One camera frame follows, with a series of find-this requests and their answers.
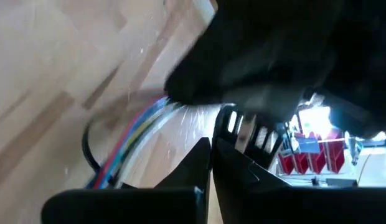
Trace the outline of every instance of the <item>wooden floor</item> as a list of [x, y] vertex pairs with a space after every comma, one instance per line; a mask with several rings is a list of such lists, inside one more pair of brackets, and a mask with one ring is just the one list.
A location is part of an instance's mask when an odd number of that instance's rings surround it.
[[[90, 136], [102, 161], [213, 14], [209, 0], [0, 1], [0, 223], [39, 223], [50, 196], [83, 187], [93, 174], [80, 149], [86, 123], [108, 115]], [[181, 111], [127, 183], [158, 183], [211, 135], [215, 115]]]

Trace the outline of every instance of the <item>bright light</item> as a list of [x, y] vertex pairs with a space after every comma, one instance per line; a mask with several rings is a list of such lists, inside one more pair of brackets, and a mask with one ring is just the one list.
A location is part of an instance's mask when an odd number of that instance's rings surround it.
[[232, 114], [230, 115], [229, 125], [228, 125], [228, 131], [230, 133], [233, 131], [233, 128], [235, 127], [236, 118], [237, 118], [237, 113], [233, 111]]
[[332, 129], [329, 120], [330, 107], [317, 107], [299, 112], [299, 117], [303, 124], [303, 134], [308, 136], [311, 131], [320, 134], [322, 139], [326, 139]]
[[385, 141], [386, 140], [386, 133], [381, 131], [376, 135], [376, 137], [372, 138], [373, 141]]

